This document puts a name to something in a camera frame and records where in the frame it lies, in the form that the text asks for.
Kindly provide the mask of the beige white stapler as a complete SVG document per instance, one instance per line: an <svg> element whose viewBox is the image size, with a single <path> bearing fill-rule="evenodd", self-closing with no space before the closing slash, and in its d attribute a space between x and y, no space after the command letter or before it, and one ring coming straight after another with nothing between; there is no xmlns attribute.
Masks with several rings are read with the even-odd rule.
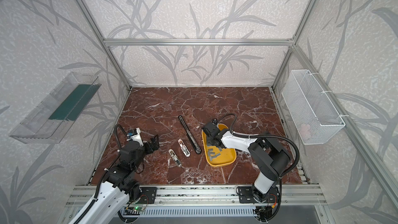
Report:
<svg viewBox="0 0 398 224"><path fill-rule="evenodd" d="M177 155L175 154L175 152L172 149L169 150L169 154L171 155L172 159L177 164L177 166L182 167L181 160L177 157Z"/></svg>

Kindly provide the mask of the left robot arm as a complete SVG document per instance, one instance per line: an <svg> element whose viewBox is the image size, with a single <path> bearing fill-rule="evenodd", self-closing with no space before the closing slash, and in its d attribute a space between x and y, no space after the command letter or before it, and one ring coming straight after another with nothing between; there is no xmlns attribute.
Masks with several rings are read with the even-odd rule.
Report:
<svg viewBox="0 0 398 224"><path fill-rule="evenodd" d="M130 201L141 197L137 169L144 157L158 150L159 136L149 142L127 142L119 151L119 163L109 168L96 186L94 195L70 221L71 224L108 224Z"/></svg>

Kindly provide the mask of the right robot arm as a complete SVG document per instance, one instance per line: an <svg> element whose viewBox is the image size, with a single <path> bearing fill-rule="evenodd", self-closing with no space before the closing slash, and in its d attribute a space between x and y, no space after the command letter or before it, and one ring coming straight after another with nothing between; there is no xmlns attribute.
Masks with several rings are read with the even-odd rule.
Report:
<svg viewBox="0 0 398 224"><path fill-rule="evenodd" d="M252 185L254 199L262 203L271 188L296 167L300 152L296 145L282 136L263 134L248 135L221 129L219 124L209 122L202 127L206 142L219 148L231 148L247 152L255 161L260 173Z"/></svg>

